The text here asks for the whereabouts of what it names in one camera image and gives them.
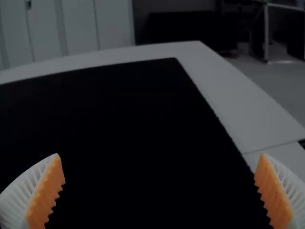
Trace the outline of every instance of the white board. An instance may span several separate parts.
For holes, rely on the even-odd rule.
[[[25,1],[0,0],[0,12],[10,67],[31,63]]]
[[[57,58],[5,70],[0,75],[0,84],[82,68],[170,57],[177,58],[189,74],[241,153],[305,139],[305,129],[285,109],[201,42],[133,46]]]
[[[62,0],[68,53],[98,50],[93,0]]]
[[[95,0],[101,49],[133,45],[130,0]]]
[[[54,1],[32,0],[32,7],[27,13],[35,61],[60,57]]]

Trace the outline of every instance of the white cabinet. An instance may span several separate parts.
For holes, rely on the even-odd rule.
[[[23,0],[1,0],[0,14],[3,40],[10,67],[33,62],[25,2]]]
[[[60,57],[61,46],[57,29],[55,1],[31,1],[31,7],[27,10],[27,14],[34,61]]]
[[[131,45],[133,43],[131,1],[95,0],[95,7],[101,49]]]
[[[62,0],[62,11],[68,53],[79,54],[98,50],[94,0]]]
[[[0,69],[134,43],[131,0],[0,0]]]

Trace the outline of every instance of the metal frame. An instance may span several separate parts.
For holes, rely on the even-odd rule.
[[[287,9],[287,10],[297,10],[297,11],[303,11],[304,12],[304,20],[305,20],[305,10],[297,7],[297,6],[288,6],[288,5],[282,5],[282,4],[277,4],[277,3],[268,3],[266,0],[262,1],[263,6],[262,10],[264,11],[264,56],[263,56],[263,61],[265,63],[270,62],[269,61],[269,36],[270,36],[270,20],[269,20],[269,7],[275,7],[275,8],[282,8],[282,9]],[[257,13],[257,16],[253,19],[253,24],[257,21],[259,16],[262,13],[262,10],[260,10]],[[250,39],[249,39],[249,51],[250,54],[258,58],[258,56],[255,55],[255,53],[252,50],[252,34],[253,32],[250,31]]]

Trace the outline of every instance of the cabinet door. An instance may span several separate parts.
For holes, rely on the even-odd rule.
[[[60,57],[55,1],[31,0],[31,8],[27,13],[35,61]]]
[[[101,49],[133,45],[131,0],[95,0]]]
[[[0,0],[5,47],[10,67],[33,62],[24,0]]]
[[[62,0],[62,11],[69,55],[97,51],[93,0]]]

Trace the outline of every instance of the metal leg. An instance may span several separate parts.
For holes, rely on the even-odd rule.
[[[269,8],[268,5],[264,5],[264,61],[269,61]]]
[[[303,12],[303,15],[304,15],[304,27],[305,27],[305,12]],[[304,60],[305,60],[305,35],[304,35]]]

